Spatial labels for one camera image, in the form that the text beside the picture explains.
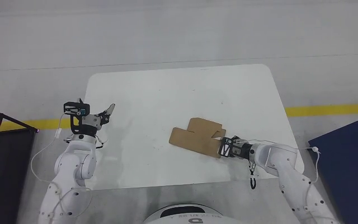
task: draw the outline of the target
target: black cable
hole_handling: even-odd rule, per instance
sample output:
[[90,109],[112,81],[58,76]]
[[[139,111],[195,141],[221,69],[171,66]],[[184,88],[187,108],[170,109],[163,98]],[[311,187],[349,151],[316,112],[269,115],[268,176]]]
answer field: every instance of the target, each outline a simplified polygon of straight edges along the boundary
[[254,190],[256,188],[256,179],[253,178],[253,170],[250,169],[250,185],[251,185],[251,189]]

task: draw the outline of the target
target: cardboard box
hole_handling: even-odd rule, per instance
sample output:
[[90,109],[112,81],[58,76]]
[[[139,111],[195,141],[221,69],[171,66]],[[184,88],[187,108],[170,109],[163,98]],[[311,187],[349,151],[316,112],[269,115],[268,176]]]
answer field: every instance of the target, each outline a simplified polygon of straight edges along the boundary
[[216,122],[202,118],[191,118],[187,130],[173,128],[169,143],[187,150],[198,152],[204,155],[220,158],[218,154],[220,140],[224,137],[225,129]]

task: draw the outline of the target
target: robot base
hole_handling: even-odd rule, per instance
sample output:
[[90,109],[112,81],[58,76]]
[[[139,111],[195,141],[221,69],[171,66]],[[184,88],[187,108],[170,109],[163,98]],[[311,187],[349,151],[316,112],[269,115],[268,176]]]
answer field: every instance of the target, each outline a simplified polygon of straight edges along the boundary
[[147,224],[188,224],[188,223],[224,223],[238,224],[237,220],[222,216],[218,211],[199,204],[179,204],[162,208],[150,215]]

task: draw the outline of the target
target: black stand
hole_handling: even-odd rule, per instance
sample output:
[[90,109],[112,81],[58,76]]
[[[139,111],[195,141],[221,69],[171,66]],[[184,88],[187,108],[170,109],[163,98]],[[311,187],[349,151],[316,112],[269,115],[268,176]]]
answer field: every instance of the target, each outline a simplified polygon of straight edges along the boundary
[[0,217],[1,223],[15,224],[32,145],[39,130],[2,113],[0,126],[3,119],[24,127],[0,132]]

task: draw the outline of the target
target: blue board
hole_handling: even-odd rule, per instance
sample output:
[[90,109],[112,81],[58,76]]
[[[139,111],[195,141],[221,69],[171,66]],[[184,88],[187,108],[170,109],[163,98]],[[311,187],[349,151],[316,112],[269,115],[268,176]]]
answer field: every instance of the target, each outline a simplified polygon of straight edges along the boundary
[[[343,221],[358,223],[358,122],[309,141],[321,151],[320,177]],[[314,159],[317,155],[311,152]]]

